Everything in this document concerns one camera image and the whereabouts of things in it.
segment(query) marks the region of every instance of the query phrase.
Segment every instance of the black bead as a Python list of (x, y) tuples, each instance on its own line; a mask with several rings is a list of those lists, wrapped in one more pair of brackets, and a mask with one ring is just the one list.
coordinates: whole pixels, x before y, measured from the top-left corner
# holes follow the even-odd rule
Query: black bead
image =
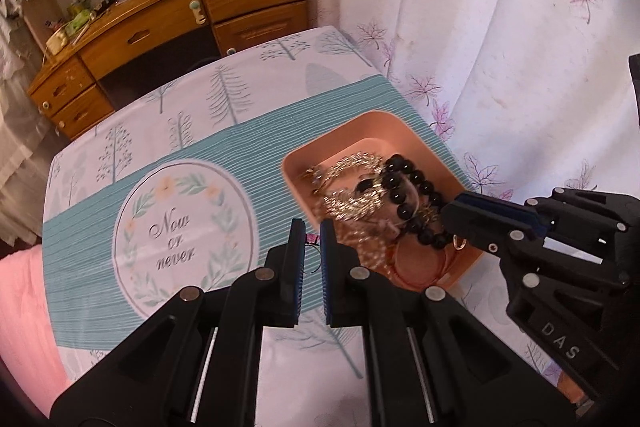
[(373, 180), (371, 178), (362, 180), (356, 185), (356, 194), (362, 194), (366, 190), (369, 190), (371, 187), (373, 187)]
[(409, 181), (411, 181), (414, 185), (420, 185), (424, 181), (424, 174), (422, 171), (418, 171), (418, 169), (409, 172), (409, 175), (407, 177), (409, 178)]
[(434, 187), (433, 183), (431, 183), (429, 180), (425, 180), (420, 185), (418, 185), (418, 192), (420, 192), (420, 194), (422, 194), (423, 196), (428, 196), (435, 189), (436, 187)]
[(403, 221), (408, 221), (414, 215), (414, 208), (409, 203), (403, 203), (398, 205), (396, 210), (398, 217)]
[(389, 200), (395, 204), (402, 204), (406, 200), (406, 194), (402, 188), (394, 188), (389, 192)]
[(431, 194), (429, 194), (429, 202), (433, 206), (437, 206), (438, 208), (440, 208), (443, 205), (442, 194), (440, 194), (439, 192), (432, 192)]
[(404, 174), (409, 174), (409, 172), (415, 169), (415, 165), (411, 160), (404, 160), (404, 163), (400, 167), (400, 170), (404, 172)]
[(424, 227), (418, 234), (418, 243), (425, 246), (430, 245), (433, 243), (434, 237), (436, 237), (436, 235), (433, 233), (433, 230), (429, 227)]
[(433, 248), (442, 250), (450, 243), (450, 237), (447, 233), (437, 233), (433, 236)]
[(397, 172), (404, 165), (404, 158), (399, 154), (394, 154), (385, 162), (385, 168), (389, 172)]
[(404, 229), (408, 233), (419, 233), (424, 227), (424, 221), (418, 216), (414, 216), (406, 222)]
[(382, 175), (382, 186), (387, 190), (392, 188), (398, 188), (402, 183), (402, 178), (399, 174), (393, 174), (392, 172), (385, 172)]

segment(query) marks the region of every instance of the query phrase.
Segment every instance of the orange flower print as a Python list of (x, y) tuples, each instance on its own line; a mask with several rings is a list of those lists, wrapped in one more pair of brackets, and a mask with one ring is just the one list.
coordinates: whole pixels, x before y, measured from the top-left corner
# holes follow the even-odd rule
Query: orange flower print
[(124, 229), (127, 231), (127, 233), (129, 233), (129, 235), (132, 235), (136, 231), (136, 222), (133, 220), (133, 218), (127, 221)]
[(158, 187), (156, 187), (156, 198), (158, 200), (165, 200), (174, 193), (175, 182), (171, 176), (166, 176), (160, 180)]
[(220, 194), (220, 189), (215, 185), (209, 185), (207, 188), (205, 188), (204, 193), (207, 198), (212, 199), (218, 197), (218, 194)]

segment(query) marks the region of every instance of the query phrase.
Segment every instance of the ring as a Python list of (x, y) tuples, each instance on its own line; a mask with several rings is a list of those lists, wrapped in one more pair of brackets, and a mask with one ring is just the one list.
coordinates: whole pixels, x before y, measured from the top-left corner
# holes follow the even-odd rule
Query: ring
[(457, 235), (454, 234), (454, 236), (453, 236), (453, 248), (455, 248), (456, 250), (462, 250), (463, 248), (466, 247), (466, 239), (463, 239), (462, 243), (460, 245), (458, 244), (458, 240), (459, 239), (460, 238)]
[[(305, 243), (305, 250), (306, 250), (306, 247), (314, 247), (314, 248), (318, 251), (318, 253), (320, 253), (320, 247), (318, 247), (318, 245), (316, 245), (315, 243)], [(302, 268), (302, 273), (303, 273), (304, 275), (311, 275), (311, 274), (314, 274), (314, 273), (316, 273), (316, 272), (320, 269), (320, 267), (321, 267), (321, 266), (322, 266), (322, 261), (318, 264), (318, 267), (316, 267), (316, 269), (315, 269), (315, 270), (313, 270), (313, 272), (305, 272), (305, 269), (304, 269), (304, 267), (303, 267), (303, 268)]]

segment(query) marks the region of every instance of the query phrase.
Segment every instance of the drawer handle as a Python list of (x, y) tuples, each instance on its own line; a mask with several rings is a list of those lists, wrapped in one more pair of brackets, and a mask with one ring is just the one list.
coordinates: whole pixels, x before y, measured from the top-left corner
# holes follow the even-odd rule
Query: drawer handle
[(53, 90), (53, 97), (57, 97), (61, 94), (63, 94), (66, 91), (66, 84), (62, 84), (61, 86), (56, 87), (56, 89)]
[(89, 114), (88, 111), (79, 112), (74, 116), (74, 122), (78, 122), (82, 120), (82, 118), (86, 117), (88, 114)]
[(148, 37), (149, 33), (151, 33), (149, 30), (142, 30), (141, 32), (135, 32), (127, 42), (129, 44), (135, 44), (136, 42), (141, 41), (145, 37)]
[(196, 19), (197, 25), (202, 25), (207, 22), (207, 18), (202, 14), (202, 9), (200, 7), (200, 1), (193, 0), (189, 3), (189, 8), (193, 12), (193, 16)]

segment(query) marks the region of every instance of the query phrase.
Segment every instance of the gold ring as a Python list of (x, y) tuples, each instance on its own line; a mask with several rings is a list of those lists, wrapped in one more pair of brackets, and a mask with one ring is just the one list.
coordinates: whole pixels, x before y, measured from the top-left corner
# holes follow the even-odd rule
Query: gold ring
[(463, 239), (462, 243), (460, 245), (458, 244), (458, 240), (459, 239), (460, 238), (457, 235), (454, 234), (454, 236), (453, 236), (453, 248), (455, 248), (456, 250), (462, 250), (463, 248), (466, 247), (466, 239)]

